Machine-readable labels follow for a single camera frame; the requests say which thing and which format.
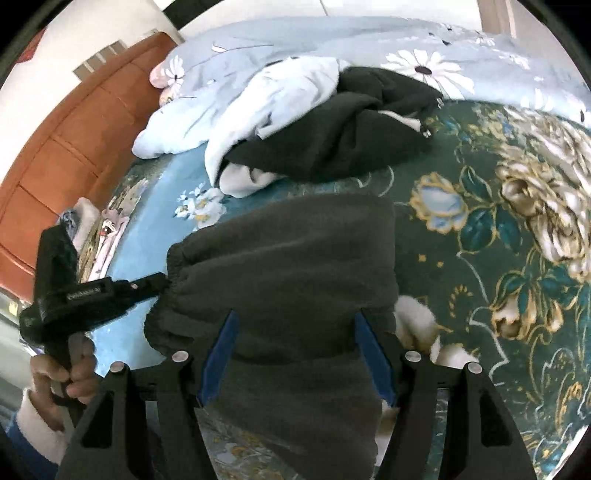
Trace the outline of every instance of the green floral quilt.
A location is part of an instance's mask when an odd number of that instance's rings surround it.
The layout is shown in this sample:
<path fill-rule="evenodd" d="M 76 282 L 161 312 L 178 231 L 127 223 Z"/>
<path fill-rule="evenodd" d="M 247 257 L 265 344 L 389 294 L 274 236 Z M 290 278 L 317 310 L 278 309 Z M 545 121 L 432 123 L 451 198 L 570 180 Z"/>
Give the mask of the green floral quilt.
<path fill-rule="evenodd" d="M 401 293 L 431 309 L 444 345 L 480 359 L 543 479 L 591 408 L 591 139 L 555 116 L 491 103 L 449 102 L 428 123 L 433 148 L 413 161 L 331 184 L 286 182 L 257 202 L 391 200 Z M 437 411 L 441 447 L 444 398 Z M 301 478 L 257 439 L 215 423 L 206 443 L 220 478 Z M 430 456 L 429 478 L 439 463 Z"/>

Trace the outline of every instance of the floor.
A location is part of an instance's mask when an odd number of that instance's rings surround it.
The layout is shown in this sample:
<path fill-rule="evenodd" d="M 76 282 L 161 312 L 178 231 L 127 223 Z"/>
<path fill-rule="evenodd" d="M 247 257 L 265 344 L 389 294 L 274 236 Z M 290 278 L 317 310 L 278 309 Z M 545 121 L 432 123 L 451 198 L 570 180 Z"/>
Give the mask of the floor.
<path fill-rule="evenodd" d="M 482 28 L 476 0 L 223 0 L 180 32 L 187 38 L 243 20 L 325 15 L 419 18 L 474 30 Z"/>

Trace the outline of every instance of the pink fabric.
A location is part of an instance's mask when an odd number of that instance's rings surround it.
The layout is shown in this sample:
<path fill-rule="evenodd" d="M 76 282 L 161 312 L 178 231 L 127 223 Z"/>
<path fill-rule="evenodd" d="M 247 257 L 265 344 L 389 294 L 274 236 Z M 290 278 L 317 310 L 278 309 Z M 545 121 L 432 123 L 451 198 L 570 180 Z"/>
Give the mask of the pink fabric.
<path fill-rule="evenodd" d="M 46 29 L 47 27 L 45 27 L 43 30 L 41 30 L 39 33 L 37 33 L 37 35 L 33 37 L 29 45 L 27 45 L 27 48 L 25 48 L 25 51 L 22 52 L 21 56 L 18 58 L 17 63 L 29 61 L 34 57 L 35 52 L 37 51 L 37 47 L 39 46 L 39 42 L 41 41 L 41 38 L 45 33 Z"/>
<path fill-rule="evenodd" d="M 164 73 L 164 62 L 158 63 L 150 72 L 150 83 L 156 88 L 166 88 L 168 77 Z"/>

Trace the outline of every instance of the blue sleeve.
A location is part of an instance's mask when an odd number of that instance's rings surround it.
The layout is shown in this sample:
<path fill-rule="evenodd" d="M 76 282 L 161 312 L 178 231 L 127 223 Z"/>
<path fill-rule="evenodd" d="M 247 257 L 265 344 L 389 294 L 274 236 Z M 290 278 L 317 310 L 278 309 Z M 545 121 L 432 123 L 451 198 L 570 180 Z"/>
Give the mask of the blue sleeve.
<path fill-rule="evenodd" d="M 54 480 L 57 475 L 58 465 L 47 460 L 31 446 L 18 428 L 16 415 L 12 417 L 6 434 L 16 452 L 24 460 L 37 480 Z"/>

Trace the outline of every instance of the metal screw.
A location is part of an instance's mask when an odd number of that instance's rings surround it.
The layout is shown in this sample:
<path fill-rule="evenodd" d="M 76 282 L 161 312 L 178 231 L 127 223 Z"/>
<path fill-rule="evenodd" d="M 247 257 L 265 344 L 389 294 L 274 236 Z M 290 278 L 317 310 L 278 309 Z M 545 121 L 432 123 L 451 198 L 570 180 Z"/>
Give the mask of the metal screw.
<path fill-rule="evenodd" d="M 480 364 L 477 364 L 476 362 L 470 362 L 468 364 L 468 370 L 470 372 L 472 372 L 473 374 L 481 374 L 482 373 L 482 367 Z"/>
<path fill-rule="evenodd" d="M 118 374 L 121 373 L 125 369 L 125 363 L 123 362 L 113 362 L 109 367 L 111 373 Z"/>
<path fill-rule="evenodd" d="M 187 358 L 189 358 L 189 354 L 184 350 L 179 350 L 178 352 L 175 352 L 173 354 L 173 362 L 176 362 L 178 364 L 186 361 Z"/>
<path fill-rule="evenodd" d="M 410 350 L 404 354 L 404 358 L 409 362 L 420 362 L 421 361 L 421 354 L 415 352 L 414 350 Z"/>

